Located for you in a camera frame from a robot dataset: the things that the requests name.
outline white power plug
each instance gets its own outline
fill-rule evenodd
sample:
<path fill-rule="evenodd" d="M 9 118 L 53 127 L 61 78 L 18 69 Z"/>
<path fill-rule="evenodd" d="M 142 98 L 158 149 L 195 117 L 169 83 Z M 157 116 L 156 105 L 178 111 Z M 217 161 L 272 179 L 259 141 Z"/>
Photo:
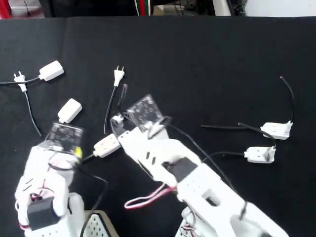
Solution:
<path fill-rule="evenodd" d="M 70 123 L 81 110 L 81 104 L 71 98 L 58 112 L 59 122 Z"/>
<path fill-rule="evenodd" d="M 94 145 L 94 156 L 104 158 L 120 148 L 120 143 L 112 133 Z"/>
<path fill-rule="evenodd" d="M 63 67 L 60 65 L 60 63 L 56 60 L 48 65 L 46 65 L 45 67 L 41 68 L 39 70 L 39 78 L 41 80 L 52 80 L 55 77 L 61 75 L 64 73 L 64 69 Z"/>
<path fill-rule="evenodd" d="M 249 147 L 244 157 L 251 163 L 270 164 L 275 161 L 276 149 L 274 147 Z"/>
<path fill-rule="evenodd" d="M 260 129 L 275 139 L 286 140 L 290 136 L 290 131 L 293 123 L 291 121 L 287 123 L 267 122 Z"/>
<path fill-rule="evenodd" d="M 21 72 L 19 71 L 19 75 L 16 76 L 16 74 L 14 73 L 14 81 L 15 82 L 25 82 L 25 76 L 21 74 Z M 24 92 L 26 91 L 26 85 L 25 84 L 18 84 L 19 87 L 21 88 L 21 91 Z"/>

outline red wire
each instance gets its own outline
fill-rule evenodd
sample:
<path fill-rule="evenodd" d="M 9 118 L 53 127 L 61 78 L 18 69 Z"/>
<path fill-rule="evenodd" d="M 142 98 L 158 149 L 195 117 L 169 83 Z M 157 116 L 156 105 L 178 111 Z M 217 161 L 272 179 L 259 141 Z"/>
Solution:
<path fill-rule="evenodd" d="M 23 225 L 21 225 L 21 223 L 19 223 L 19 226 L 24 231 L 30 228 L 30 226 L 28 226 L 28 225 L 27 226 L 23 226 Z"/>
<path fill-rule="evenodd" d="M 161 192 L 159 192 L 158 194 L 156 194 L 155 196 L 153 196 L 152 198 L 150 198 L 149 200 L 147 201 L 144 201 L 144 202 L 141 202 L 141 203 L 137 203 L 137 204 L 133 204 L 133 205 L 126 205 L 125 204 L 125 208 L 128 209 L 128 210 L 131 210 L 131 209 L 137 209 L 137 208 L 141 208 L 141 207 L 144 207 L 144 206 L 147 206 L 149 204 L 151 204 L 152 202 L 154 202 L 155 200 L 157 200 L 158 198 L 166 195 L 167 193 L 171 192 L 175 190 L 175 187 L 168 187 L 164 190 L 162 190 Z"/>

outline black mat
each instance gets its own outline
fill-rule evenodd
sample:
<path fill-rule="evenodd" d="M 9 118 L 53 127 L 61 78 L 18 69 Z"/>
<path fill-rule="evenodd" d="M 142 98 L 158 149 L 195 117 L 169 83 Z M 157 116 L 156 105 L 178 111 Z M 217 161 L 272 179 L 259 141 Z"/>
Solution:
<path fill-rule="evenodd" d="M 160 110 L 191 134 L 208 153 L 242 152 L 270 145 L 246 132 L 209 131 L 201 122 L 261 126 L 291 117 L 283 75 L 297 97 L 291 138 L 277 142 L 276 161 L 250 164 L 244 158 L 217 158 L 240 195 L 253 202 L 291 237 L 314 236 L 316 211 L 314 121 L 316 18 L 118 17 L 0 21 L 1 81 L 22 71 L 28 78 L 60 60 L 65 75 L 29 86 L 34 116 L 47 132 L 69 99 L 82 103 L 73 125 L 85 128 L 83 150 L 90 154 L 103 137 L 103 119 L 112 92 L 112 70 L 125 66 L 128 95 L 124 107 L 151 93 Z M 18 87 L 0 87 L 0 139 L 3 236 L 22 236 L 14 210 L 14 191 L 31 146 L 39 143 L 24 95 Z M 193 151 L 183 136 L 170 131 Z M 174 195 L 141 210 L 126 211 L 125 201 L 146 195 L 158 184 L 123 151 L 87 164 L 106 178 L 105 210 L 118 234 L 174 236 L 184 207 Z M 76 174 L 71 190 L 92 207 L 101 185 Z"/>

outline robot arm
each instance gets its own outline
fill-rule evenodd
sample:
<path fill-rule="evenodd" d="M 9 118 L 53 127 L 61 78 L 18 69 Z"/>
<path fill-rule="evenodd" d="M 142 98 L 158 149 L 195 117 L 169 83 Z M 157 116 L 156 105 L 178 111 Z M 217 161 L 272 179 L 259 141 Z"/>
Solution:
<path fill-rule="evenodd" d="M 78 157 L 49 148 L 51 141 L 32 147 L 15 192 L 15 209 L 26 237 L 61 233 L 77 237 L 85 221 L 81 196 L 69 193 Z M 54 165 L 63 170 L 55 170 Z"/>
<path fill-rule="evenodd" d="M 156 122 L 162 115 L 150 95 L 127 111 L 125 118 L 137 126 L 125 131 L 118 123 L 120 133 L 116 135 L 122 148 L 153 180 L 173 187 L 178 199 L 188 206 L 182 213 L 184 220 L 177 237 L 288 237 L 195 153 L 180 141 L 169 139 L 164 125 Z M 112 128 L 114 133 L 118 131 L 115 126 Z"/>

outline black cable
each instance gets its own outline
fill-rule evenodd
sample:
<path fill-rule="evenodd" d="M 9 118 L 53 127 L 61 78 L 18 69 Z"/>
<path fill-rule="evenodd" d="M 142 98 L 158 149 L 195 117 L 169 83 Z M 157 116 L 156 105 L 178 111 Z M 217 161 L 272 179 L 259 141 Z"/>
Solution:
<path fill-rule="evenodd" d="M 215 161 L 193 140 L 193 138 L 187 134 L 186 132 L 180 130 L 179 128 L 175 127 L 172 124 L 169 124 L 169 127 L 172 127 L 173 129 L 175 129 L 176 131 L 178 131 L 179 133 L 181 133 L 182 135 L 186 136 L 195 146 L 196 148 L 198 148 L 213 164 L 213 166 L 215 166 L 215 168 L 218 170 L 218 172 L 221 174 L 222 178 L 227 182 L 228 186 L 235 192 L 237 193 L 237 191 L 235 190 L 235 188 L 233 187 L 232 183 L 230 182 L 230 180 L 228 179 L 228 177 L 225 175 L 225 173 L 220 169 L 220 167 L 215 163 Z"/>
<path fill-rule="evenodd" d="M 123 89 L 122 89 L 122 92 L 120 94 L 120 98 L 118 100 L 118 111 L 123 115 L 123 110 L 121 108 L 121 103 L 124 101 L 125 97 L 126 97 L 126 94 L 127 94 L 127 89 L 128 89 L 128 86 L 127 84 L 123 84 Z"/>
<path fill-rule="evenodd" d="M 244 156 L 244 153 L 238 153 L 238 152 L 214 152 L 213 154 L 210 154 L 210 157 L 214 157 L 216 155 L 232 155 L 232 156 Z"/>
<path fill-rule="evenodd" d="M 235 127 L 235 126 L 219 126 L 219 125 L 206 125 L 202 124 L 200 125 L 201 127 L 204 128 L 211 128 L 211 129 L 223 129 L 223 130 L 245 130 L 245 127 Z"/>
<path fill-rule="evenodd" d="M 36 131 L 38 132 L 39 136 L 41 137 L 41 132 L 40 132 L 39 128 L 37 127 L 37 125 L 36 125 L 36 123 L 35 123 L 35 121 L 34 121 L 34 118 L 33 118 L 32 109 L 31 109 L 31 104 L 30 104 L 30 100 L 29 100 L 28 94 L 27 94 L 26 91 L 24 91 L 24 94 L 25 94 L 25 97 L 26 97 L 26 100 L 27 100 L 27 103 L 28 103 L 29 114 L 30 114 L 30 117 L 31 117 L 33 126 L 34 126 L 34 128 L 36 129 Z"/>
<path fill-rule="evenodd" d="M 240 220 L 240 221 L 243 220 L 243 218 L 244 218 L 244 216 L 245 216 L 245 214 L 246 214 L 247 205 L 248 205 L 248 202 L 245 201 L 245 204 L 243 205 L 243 208 L 242 208 L 242 210 L 241 210 L 241 212 L 240 212 L 240 216 L 239 216 L 239 220 Z"/>
<path fill-rule="evenodd" d="M 31 80 L 26 80 L 26 81 L 23 81 L 23 82 L 15 82 L 15 81 L 10 81 L 10 82 L 0 82 L 0 85 L 17 85 L 17 84 L 27 84 L 29 82 L 33 82 L 33 81 L 36 81 L 36 80 L 39 80 L 40 78 L 37 77 L 37 78 L 34 78 L 34 79 L 31 79 Z"/>
<path fill-rule="evenodd" d="M 26 4 L 25 0 L 23 0 L 23 2 L 24 2 L 24 4 L 25 4 L 25 6 L 26 6 L 26 11 L 27 11 L 27 13 L 28 13 L 28 16 L 29 16 L 29 15 L 30 15 L 30 12 L 29 12 L 29 8 L 28 8 L 28 5 Z"/>
<path fill-rule="evenodd" d="M 107 125 L 108 125 L 108 120 L 109 120 L 109 113 L 110 113 L 110 110 L 111 110 L 111 106 L 112 106 L 112 103 L 113 103 L 113 98 L 115 96 L 115 92 L 117 90 L 117 86 L 114 86 L 113 87 L 113 91 L 112 91 L 112 95 L 110 97 L 110 101 L 109 101 L 109 104 L 108 104 L 108 108 L 107 108 L 107 112 L 105 114 L 105 118 L 104 118 L 104 134 L 107 134 L 106 130 L 107 130 Z"/>
<path fill-rule="evenodd" d="M 295 97 L 294 97 L 294 92 L 291 88 L 291 86 L 289 85 L 289 83 L 285 80 L 284 77 L 280 77 L 280 79 L 282 80 L 282 82 L 286 85 L 288 91 L 290 92 L 291 94 L 291 97 L 292 97 L 292 119 L 291 119 L 291 122 L 294 121 L 294 117 L 295 117 Z"/>
<path fill-rule="evenodd" d="M 98 197 L 97 201 L 95 202 L 95 204 L 93 205 L 93 207 L 91 208 L 91 212 L 90 212 L 89 215 L 87 216 L 87 218 L 86 218 L 86 220 L 84 221 L 84 224 L 83 224 L 83 226 L 82 226 L 82 229 L 81 229 L 81 232 L 80 232 L 80 237 L 83 237 L 83 233 L 84 233 L 84 231 L 85 231 L 85 228 L 86 228 L 86 226 L 87 226 L 87 224 L 88 224 L 88 222 L 89 222 L 91 216 L 93 215 L 93 212 L 96 210 L 96 208 L 98 207 L 98 205 L 99 205 L 100 202 L 102 201 L 102 198 L 104 197 L 104 194 L 105 194 L 105 192 L 106 192 L 106 190 L 107 190 L 107 187 L 108 187 L 108 182 L 107 182 L 105 179 L 103 179 L 103 178 L 101 178 L 101 177 L 99 177 L 99 176 L 96 176 L 96 175 L 87 173 L 86 171 L 82 170 L 82 169 L 79 168 L 79 167 L 78 167 L 78 170 L 79 170 L 82 174 L 84 174 L 84 175 L 86 175 L 86 176 L 88 176 L 88 177 L 90 177 L 90 178 L 95 178 L 95 179 L 98 179 L 98 180 L 101 180 L 102 182 L 104 182 L 103 191 L 102 191 L 102 193 L 99 195 L 99 197 Z"/>
<path fill-rule="evenodd" d="M 83 158 L 81 163 L 86 163 L 87 161 L 91 160 L 92 158 L 94 158 L 94 154 L 91 154 L 91 155 Z"/>
<path fill-rule="evenodd" d="M 256 128 L 256 127 L 253 127 L 253 126 L 244 124 L 244 123 L 242 123 L 242 122 L 239 122 L 238 125 L 239 125 L 239 126 L 242 126 L 242 127 L 245 127 L 245 128 L 247 128 L 247 129 L 250 129 L 250 130 L 252 130 L 252 131 L 261 133 L 261 134 L 263 134 L 263 135 L 266 135 L 267 137 L 269 137 L 269 138 L 272 140 L 272 142 L 273 142 L 273 148 L 275 149 L 275 148 L 277 147 L 275 138 L 274 138 L 272 135 L 268 134 L 267 132 L 262 131 L 262 130 Z"/>
<path fill-rule="evenodd" d="M 174 5 L 174 9 L 175 9 L 175 10 L 176 10 L 176 12 L 177 12 L 177 15 L 180 15 L 180 12 L 179 12 L 179 10 L 178 10 L 178 8 L 177 8 L 176 4 L 175 4 L 175 3 L 173 3 L 173 5 Z"/>

